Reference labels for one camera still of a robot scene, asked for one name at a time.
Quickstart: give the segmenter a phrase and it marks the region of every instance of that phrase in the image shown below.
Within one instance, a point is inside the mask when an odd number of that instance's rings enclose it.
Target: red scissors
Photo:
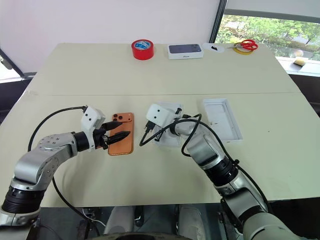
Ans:
[[[258,48],[258,44],[256,44],[256,42],[252,39],[243,40],[239,45],[241,45],[243,49],[247,49],[250,51],[256,50]]]

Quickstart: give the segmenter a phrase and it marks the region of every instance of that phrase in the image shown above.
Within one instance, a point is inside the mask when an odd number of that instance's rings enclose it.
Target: window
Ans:
[[[215,42],[237,43],[245,39],[266,44],[287,72],[307,70],[320,75],[320,23],[225,14]],[[304,70],[292,65],[296,57],[308,63]]]

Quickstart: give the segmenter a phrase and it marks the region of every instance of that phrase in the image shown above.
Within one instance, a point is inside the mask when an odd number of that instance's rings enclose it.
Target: white cable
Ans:
[[[101,225],[103,225],[104,227],[106,227],[106,225],[105,225],[102,221],[99,221],[99,220],[92,219],[92,218],[88,217],[88,216],[85,214],[85,211],[84,211],[83,208],[82,208],[82,213],[83,213],[83,215],[84,215],[87,219],[89,219],[89,220],[91,220],[91,221],[94,221],[94,222],[97,222],[97,223],[100,223]]]

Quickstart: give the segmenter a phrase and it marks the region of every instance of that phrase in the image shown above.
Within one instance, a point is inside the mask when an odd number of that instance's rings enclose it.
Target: robotic arm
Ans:
[[[227,156],[209,127],[204,123],[200,124],[195,117],[181,117],[176,113],[153,104],[146,115],[149,120],[146,133],[155,125],[163,129],[170,125],[167,134],[180,136],[188,141],[185,147],[190,156],[204,170],[222,196],[222,208],[239,232],[243,232],[244,239],[298,240],[283,222],[268,213],[260,193]],[[162,133],[163,131],[157,135],[157,140]],[[146,134],[140,142],[141,146],[148,142],[143,142],[145,136]]]
[[[78,152],[98,148],[104,150],[129,135],[122,131],[108,137],[106,132],[122,123],[103,123],[105,116],[97,109],[86,107],[81,119],[81,132],[46,136],[23,155],[14,169],[9,190],[0,209],[0,226],[31,224],[40,212],[40,203],[56,170]]]

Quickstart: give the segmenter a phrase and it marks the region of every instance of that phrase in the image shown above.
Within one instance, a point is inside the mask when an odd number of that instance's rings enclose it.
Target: scissors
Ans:
[[[256,44],[256,42],[252,39],[246,39],[246,40],[243,40],[242,42],[238,42],[234,44],[232,48],[242,48],[249,51],[254,51],[258,48],[258,44]]]

